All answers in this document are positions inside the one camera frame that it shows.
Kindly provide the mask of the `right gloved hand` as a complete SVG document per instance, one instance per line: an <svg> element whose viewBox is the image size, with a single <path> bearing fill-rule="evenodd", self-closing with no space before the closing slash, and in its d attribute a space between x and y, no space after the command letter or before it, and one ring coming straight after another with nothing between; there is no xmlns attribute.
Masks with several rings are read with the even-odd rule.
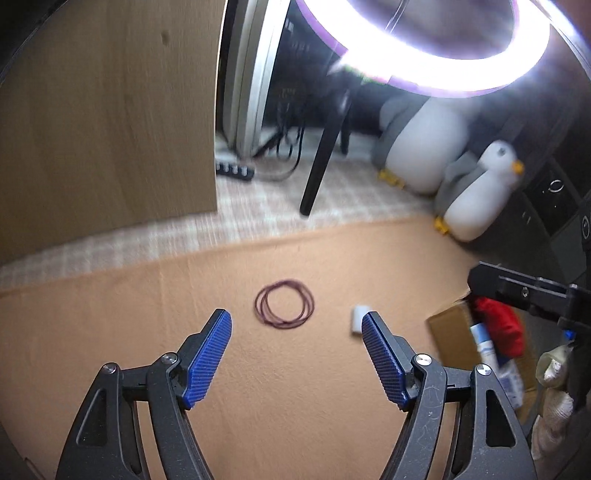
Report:
<svg viewBox="0 0 591 480"><path fill-rule="evenodd" d="M549 457L566 437L574 400L567 393L568 358L572 348L561 345L543 353L536 366L536 379L543 388L543 401L533 430L531 454L534 461Z"/></svg>

